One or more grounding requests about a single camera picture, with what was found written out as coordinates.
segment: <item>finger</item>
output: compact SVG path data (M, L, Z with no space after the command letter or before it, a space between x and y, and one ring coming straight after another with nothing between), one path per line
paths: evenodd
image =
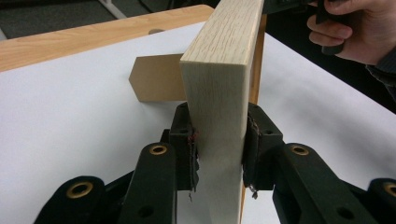
M325 0L326 10L333 15L344 15L362 9L375 9L382 0Z
M312 31L337 39L348 39L352 36L352 28L336 21L316 24L316 18L317 16L311 16L306 23Z
M309 40L314 44L324 47L338 46L344 43L344 39L334 38L317 32L311 32Z

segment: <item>wooden table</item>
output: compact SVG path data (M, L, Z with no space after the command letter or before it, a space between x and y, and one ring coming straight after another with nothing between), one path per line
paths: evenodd
M148 35L153 29L169 30L206 21L213 10L205 5L184 7L1 41L0 72Z

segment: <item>dark floor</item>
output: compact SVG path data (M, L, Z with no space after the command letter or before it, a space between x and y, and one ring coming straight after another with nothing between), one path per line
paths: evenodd
M176 1L178 6L181 5L180 1L182 0ZM163 11L169 3L168 0L142 2L148 8L142 7L138 0L113 0L113 4L127 17L148 14L149 10ZM323 55L319 46L309 42L309 30L305 24L307 18L314 13L315 10L311 7L299 14L286 11L269 15L267 33L396 113L396 104L387 90L370 76L364 65ZM112 20L115 18L96 0L0 0L0 28L7 38Z

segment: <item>white surface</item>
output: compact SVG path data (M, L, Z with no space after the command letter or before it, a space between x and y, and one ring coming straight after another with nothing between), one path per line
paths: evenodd
M202 24L0 74L0 223L34 222L66 180L105 183L134 169L178 103L139 103L134 58L183 52ZM396 178L396 117L308 60L265 37L259 105L286 142L311 146L340 178L366 188ZM178 223L210 223L205 193L178 194ZM243 223L277 223L271 192L250 199Z

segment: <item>wooden block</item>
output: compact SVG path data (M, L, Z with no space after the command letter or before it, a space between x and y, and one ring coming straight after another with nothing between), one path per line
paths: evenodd
M249 77L262 4L222 0L180 60L214 224L240 220Z

